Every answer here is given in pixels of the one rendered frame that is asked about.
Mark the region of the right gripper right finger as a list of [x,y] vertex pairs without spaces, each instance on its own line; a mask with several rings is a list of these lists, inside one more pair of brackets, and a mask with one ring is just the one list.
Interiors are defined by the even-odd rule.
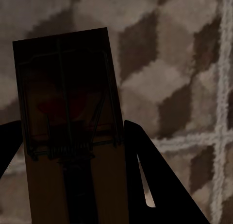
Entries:
[[[124,121],[129,224],[210,224],[173,170],[137,123]],[[156,207],[149,207],[141,162]]]

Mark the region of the mousetrap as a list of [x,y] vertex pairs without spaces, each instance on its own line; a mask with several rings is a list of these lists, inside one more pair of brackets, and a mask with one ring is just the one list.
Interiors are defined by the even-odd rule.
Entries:
[[32,224],[129,224],[107,27],[13,41]]

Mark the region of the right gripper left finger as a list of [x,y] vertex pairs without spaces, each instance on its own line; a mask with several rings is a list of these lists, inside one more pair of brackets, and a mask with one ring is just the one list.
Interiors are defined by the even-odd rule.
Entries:
[[22,142],[21,120],[0,125],[0,178]]

